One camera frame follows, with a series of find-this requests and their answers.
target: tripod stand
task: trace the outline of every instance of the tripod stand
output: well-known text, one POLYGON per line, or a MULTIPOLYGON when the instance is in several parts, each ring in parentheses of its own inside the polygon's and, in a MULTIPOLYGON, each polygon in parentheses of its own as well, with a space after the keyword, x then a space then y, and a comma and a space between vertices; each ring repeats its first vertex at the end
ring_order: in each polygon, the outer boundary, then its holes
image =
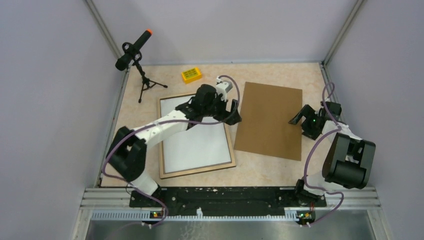
POLYGON ((162 86, 166 89, 168 88, 167 85, 164 85, 164 84, 156 82, 156 81, 152 81, 152 80, 150 80, 149 78, 146 77, 146 73, 143 71, 142 66, 140 66, 140 64, 139 64, 140 59, 141 59, 141 57, 138 60, 134 60, 134 63, 132 64, 140 72, 141 80, 142 80, 142 83, 143 83, 143 85, 141 87, 141 93, 140 93, 140 98, 138 99, 138 103, 142 102, 143 91, 149 90, 149 89, 153 88, 155 85, 162 86))
POLYGON ((134 63, 132 65, 137 68, 137 70, 140 72, 140 75, 141 75, 141 80, 142 80, 143 85, 141 87, 141 93, 140 93, 140 98, 138 99, 138 103, 142 102, 143 92, 153 88, 155 85, 162 86, 166 89, 168 88, 167 85, 164 85, 164 84, 159 83, 159 82, 152 81, 152 80, 150 80, 149 78, 146 77, 146 73, 143 71, 143 68, 139 63, 140 60, 142 59, 142 53, 139 50, 137 50, 137 48, 135 48, 134 45, 132 45, 129 42, 124 42, 122 44, 122 50, 125 53, 124 56, 128 56, 128 55, 131 56, 132 60, 134 60, 134 63))

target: gray wall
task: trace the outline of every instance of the gray wall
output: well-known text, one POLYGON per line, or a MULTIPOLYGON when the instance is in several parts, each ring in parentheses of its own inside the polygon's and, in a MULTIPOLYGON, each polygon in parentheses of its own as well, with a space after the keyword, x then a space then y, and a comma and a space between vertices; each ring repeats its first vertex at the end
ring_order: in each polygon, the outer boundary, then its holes
POLYGON ((356 0, 94 0, 116 43, 150 28, 143 64, 318 62, 356 0))
POLYGON ((0 3, 0 239, 69 239, 122 73, 82 0, 0 3))
POLYGON ((368 1, 330 63, 343 112, 377 145, 370 182, 395 239, 423 239, 424 1, 368 1))

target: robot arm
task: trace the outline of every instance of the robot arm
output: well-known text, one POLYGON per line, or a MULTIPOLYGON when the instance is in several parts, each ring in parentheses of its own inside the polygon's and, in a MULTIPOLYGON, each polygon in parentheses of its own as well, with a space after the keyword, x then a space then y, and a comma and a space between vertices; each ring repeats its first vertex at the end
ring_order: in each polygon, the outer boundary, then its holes
POLYGON ((189 121, 201 122, 204 117, 213 117, 228 125, 241 122, 242 118, 237 110, 237 100, 233 99, 231 110, 226 111, 227 93, 232 88, 233 84, 230 81, 217 78, 216 86, 203 84, 197 89, 194 97, 188 102, 178 105, 166 116, 133 129, 128 129, 126 126, 121 127, 112 141, 109 152, 131 132, 153 125, 131 136, 119 146, 109 160, 110 165, 128 183, 144 193, 152 195, 158 188, 158 184, 145 171, 147 150, 170 136, 189 130, 196 125, 189 121))
MULTIPOLYGON (((326 102, 326 105, 337 124, 331 120, 323 107, 315 111, 309 105, 305 105, 288 122, 295 125, 302 117, 305 117, 301 125, 302 134, 313 140, 316 140, 320 134, 326 134, 341 127, 336 134, 327 137, 332 143, 321 173, 308 175, 307 182, 311 186, 322 187, 330 192, 340 189, 340 185, 346 189, 362 189, 367 185, 370 177, 376 145, 353 134, 347 124, 339 121, 342 113, 340 104, 326 102)), ((303 179, 297 181, 295 188, 296 195, 305 203, 314 202, 324 195, 322 190, 305 186, 303 179)))

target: wooden frame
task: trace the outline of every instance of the wooden frame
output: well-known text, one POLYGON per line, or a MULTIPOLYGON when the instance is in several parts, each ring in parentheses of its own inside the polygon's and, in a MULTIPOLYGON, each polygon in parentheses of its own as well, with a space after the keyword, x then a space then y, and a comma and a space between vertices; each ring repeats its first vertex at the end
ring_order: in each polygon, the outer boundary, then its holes
MULTIPOLYGON (((190 95, 194 95, 195 93, 186 93, 186 94, 177 94, 177 95, 171 95, 168 97, 160 97, 157 100, 157 117, 158 119, 161 118, 162 114, 161 114, 161 100, 166 100, 166 99, 172 99, 172 98, 178 98, 178 97, 186 97, 186 96, 190 96, 190 95)), ((196 167, 196 168, 191 168, 191 169, 187 169, 187 170, 180 170, 180 171, 174 171, 174 172, 165 172, 165 157, 164 157, 164 142, 160 142, 159 143, 159 177, 161 179, 166 179, 166 178, 173 178, 173 177, 179 177, 179 176, 184 176, 184 175, 190 175, 190 174, 198 174, 198 173, 204 173, 204 172, 209 172, 209 171, 215 171, 215 170, 220 170, 220 169, 227 169, 227 168, 232 168, 236 166, 236 160, 234 157, 234 151, 233 151, 233 144, 231 143, 231 138, 230 138, 230 132, 228 129, 228 126, 225 125, 224 123, 222 123, 224 131, 225 131, 225 137, 226 137, 226 141, 227 141, 227 145, 228 145, 228 151, 229 151, 229 156, 230 156, 230 162, 225 162, 225 163, 218 163, 218 164, 214 164, 214 165, 208 165, 208 166, 202 166, 202 167, 196 167)))

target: brown cardboard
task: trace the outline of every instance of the brown cardboard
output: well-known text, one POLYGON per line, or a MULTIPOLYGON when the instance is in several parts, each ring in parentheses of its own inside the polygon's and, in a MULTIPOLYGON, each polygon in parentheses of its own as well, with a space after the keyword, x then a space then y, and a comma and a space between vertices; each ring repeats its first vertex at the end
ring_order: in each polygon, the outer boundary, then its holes
POLYGON ((288 122, 301 108, 301 89, 246 82, 234 149, 300 161, 302 127, 288 122))

